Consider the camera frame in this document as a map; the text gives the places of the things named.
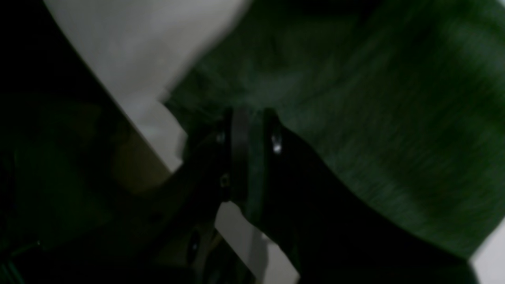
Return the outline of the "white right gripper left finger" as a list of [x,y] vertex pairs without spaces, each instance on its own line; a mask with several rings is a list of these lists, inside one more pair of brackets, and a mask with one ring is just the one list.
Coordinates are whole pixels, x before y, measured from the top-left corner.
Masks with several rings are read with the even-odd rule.
[[218,208],[230,199],[226,111],[193,154],[151,196],[112,193],[112,221],[24,254],[26,284],[202,284]]

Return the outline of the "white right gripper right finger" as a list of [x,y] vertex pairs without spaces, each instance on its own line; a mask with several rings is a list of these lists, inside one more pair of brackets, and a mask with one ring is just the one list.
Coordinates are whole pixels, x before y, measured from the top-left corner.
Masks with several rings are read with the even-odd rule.
[[366,205],[315,151],[262,115],[262,225],[301,284],[476,284],[467,260],[415,237]]

